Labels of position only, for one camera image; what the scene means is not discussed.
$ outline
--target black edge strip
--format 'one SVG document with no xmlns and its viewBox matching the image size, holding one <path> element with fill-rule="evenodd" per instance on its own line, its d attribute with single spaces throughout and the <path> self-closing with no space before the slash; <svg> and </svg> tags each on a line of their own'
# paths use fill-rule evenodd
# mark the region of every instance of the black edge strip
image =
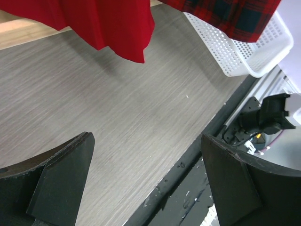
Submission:
<svg viewBox="0 0 301 226">
<path fill-rule="evenodd" d="M 226 104 L 219 110 L 214 118 L 205 127 L 202 133 L 190 145 L 187 151 L 163 177 L 156 188 L 150 193 L 145 201 L 138 207 L 135 213 L 124 224 L 124 226 L 148 225 L 157 212 L 164 208 L 169 196 L 177 189 L 181 182 L 189 175 L 192 167 L 201 158 L 201 137 L 203 133 L 216 136 L 223 128 L 226 120 L 239 106 L 244 97 L 259 79 L 248 76 Z"/>
</svg>

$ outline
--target clothing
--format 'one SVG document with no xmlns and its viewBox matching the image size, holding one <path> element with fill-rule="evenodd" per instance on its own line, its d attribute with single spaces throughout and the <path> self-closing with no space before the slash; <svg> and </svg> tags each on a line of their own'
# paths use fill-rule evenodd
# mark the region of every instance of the clothing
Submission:
<svg viewBox="0 0 301 226">
<path fill-rule="evenodd" d="M 256 42 L 281 0 L 160 0 L 224 31 Z M 70 26 L 96 49 L 109 46 L 119 56 L 144 63 L 154 20 L 150 0 L 0 0 L 0 9 L 57 30 Z"/>
<path fill-rule="evenodd" d="M 256 42 L 281 0 L 160 0 L 191 13 L 225 32 L 228 37 Z"/>
</svg>

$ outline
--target white basket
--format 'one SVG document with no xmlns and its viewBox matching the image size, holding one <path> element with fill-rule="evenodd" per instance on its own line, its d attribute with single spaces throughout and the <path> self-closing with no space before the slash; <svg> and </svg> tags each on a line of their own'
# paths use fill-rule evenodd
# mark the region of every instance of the white basket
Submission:
<svg viewBox="0 0 301 226">
<path fill-rule="evenodd" d="M 260 78 L 271 71 L 293 47 L 293 37 L 275 12 L 256 43 L 228 38 L 219 29 L 184 13 L 228 77 L 252 75 Z"/>
</svg>

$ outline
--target black cable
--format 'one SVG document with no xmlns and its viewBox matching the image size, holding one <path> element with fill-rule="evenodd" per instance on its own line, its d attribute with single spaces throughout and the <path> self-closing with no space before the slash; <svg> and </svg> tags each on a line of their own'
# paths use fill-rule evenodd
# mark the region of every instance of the black cable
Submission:
<svg viewBox="0 0 301 226">
<path fill-rule="evenodd" d="M 256 133 L 253 133 L 247 140 L 243 140 L 237 144 L 232 144 L 233 147 L 237 147 L 237 146 L 240 146 L 242 144 L 244 144 L 245 142 L 247 142 L 248 140 L 251 140 L 253 139 L 254 137 L 256 137 L 258 134 L 261 134 L 261 132 L 256 132 Z"/>
</svg>

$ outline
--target plaid cloth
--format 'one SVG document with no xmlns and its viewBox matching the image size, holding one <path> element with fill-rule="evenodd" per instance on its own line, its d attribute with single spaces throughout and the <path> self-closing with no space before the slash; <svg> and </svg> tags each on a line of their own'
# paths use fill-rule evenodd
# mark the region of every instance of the plaid cloth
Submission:
<svg viewBox="0 0 301 226">
<path fill-rule="evenodd" d="M 191 13 L 225 32 L 229 38 L 256 42 L 281 0 L 160 0 Z"/>
</svg>

